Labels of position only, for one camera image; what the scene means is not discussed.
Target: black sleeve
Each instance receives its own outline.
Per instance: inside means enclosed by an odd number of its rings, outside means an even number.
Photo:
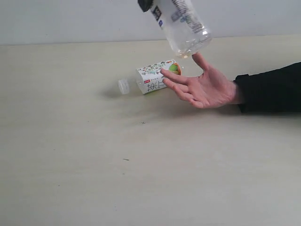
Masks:
[[[301,112],[301,63],[234,81],[244,97],[241,112]]]

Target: person's right hand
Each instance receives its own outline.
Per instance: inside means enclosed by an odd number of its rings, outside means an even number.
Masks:
[[[163,82],[177,96],[197,108],[217,108],[229,104],[241,104],[238,86],[212,67],[200,53],[192,56],[204,73],[198,77],[185,77],[168,70],[161,70]]]

